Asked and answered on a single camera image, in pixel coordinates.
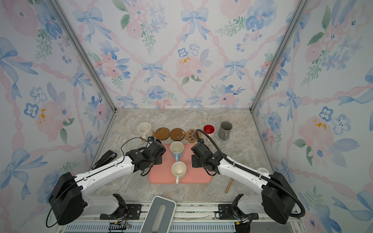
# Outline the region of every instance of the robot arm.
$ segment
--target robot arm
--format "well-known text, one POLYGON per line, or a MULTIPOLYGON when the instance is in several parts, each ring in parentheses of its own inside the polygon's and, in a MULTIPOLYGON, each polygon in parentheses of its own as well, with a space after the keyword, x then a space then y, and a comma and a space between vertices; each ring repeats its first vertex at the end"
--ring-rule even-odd
POLYGON ((236 197, 231 207, 237 219, 247 218, 250 213, 266 213, 276 222, 286 224, 289 216, 304 216, 305 209, 302 203, 297 199, 282 174, 262 173, 242 165, 222 153, 215 142, 209 139, 218 151, 212 153, 204 144, 203 139, 198 139, 198 142, 191 148, 194 153, 192 155, 193 167, 203 167, 206 171, 229 176, 258 193, 258 195, 251 196, 240 194, 236 197), (291 214, 295 203, 300 207, 301 213, 299 214, 291 214))
POLYGON ((165 152, 166 148, 162 143, 153 141, 148 147, 128 151, 119 159, 86 173, 76 176, 72 176, 70 172, 63 174, 48 199, 57 223, 66 225, 79 216, 88 214, 123 217, 126 204, 120 195, 103 197, 91 196, 90 193, 118 177, 161 164, 165 152))

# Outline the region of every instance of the white mug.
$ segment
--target white mug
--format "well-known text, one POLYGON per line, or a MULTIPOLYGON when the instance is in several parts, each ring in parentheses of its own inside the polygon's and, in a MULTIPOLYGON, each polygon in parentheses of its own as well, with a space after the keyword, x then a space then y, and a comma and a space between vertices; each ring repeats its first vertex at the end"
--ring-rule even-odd
POLYGON ((141 123, 137 130, 140 133, 140 137, 145 140, 148 140, 148 137, 153 136, 153 131, 151 130, 151 125, 148 122, 141 123))
POLYGON ((186 169, 187 169, 187 166, 185 165, 185 163, 181 161, 175 162, 172 165, 171 171, 172 171, 173 176, 176 177, 176 184, 179 183, 180 179, 184 178, 185 173, 187 172, 186 169))
POLYGON ((173 142, 170 145, 170 151, 172 156, 175 157, 176 162, 183 156, 184 144, 181 142, 173 142))

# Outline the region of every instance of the pink tray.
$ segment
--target pink tray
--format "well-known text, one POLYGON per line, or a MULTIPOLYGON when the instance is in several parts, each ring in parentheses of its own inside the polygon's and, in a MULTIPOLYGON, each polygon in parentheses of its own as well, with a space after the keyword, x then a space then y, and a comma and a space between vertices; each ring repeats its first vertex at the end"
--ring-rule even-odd
MULTIPOLYGON (((148 180, 152 184, 174 184, 176 178, 171 172, 171 166, 176 162, 175 158, 171 154, 170 145, 163 144, 166 148, 166 152, 162 156, 162 164, 154 165, 149 173, 148 180)), ((190 150, 195 144, 184 144, 184 154, 179 159, 186 165, 186 174, 179 183, 209 183, 212 180, 212 176, 209 176, 206 171, 200 168, 192 167, 192 154, 190 150)))

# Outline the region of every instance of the red mug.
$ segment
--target red mug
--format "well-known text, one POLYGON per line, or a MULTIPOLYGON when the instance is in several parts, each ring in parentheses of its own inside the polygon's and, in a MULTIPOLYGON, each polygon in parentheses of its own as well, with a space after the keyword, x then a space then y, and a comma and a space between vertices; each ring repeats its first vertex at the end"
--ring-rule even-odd
POLYGON ((214 127, 213 125, 210 125, 210 124, 205 125, 205 126, 203 127, 203 131, 204 131, 205 133, 207 133, 207 134, 210 136, 210 138, 214 138, 214 135, 215 135, 215 127, 214 127))

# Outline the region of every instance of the wooden stick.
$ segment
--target wooden stick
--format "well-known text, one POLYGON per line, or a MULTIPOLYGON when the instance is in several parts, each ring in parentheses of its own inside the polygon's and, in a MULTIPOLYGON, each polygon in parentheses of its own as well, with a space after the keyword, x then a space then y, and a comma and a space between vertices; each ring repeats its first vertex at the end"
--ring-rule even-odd
POLYGON ((228 190, 229 190, 229 188, 230 188, 232 182, 233 182, 233 178, 231 178, 231 180, 229 181, 229 184, 228 184, 227 188, 225 189, 225 193, 228 192, 228 190))

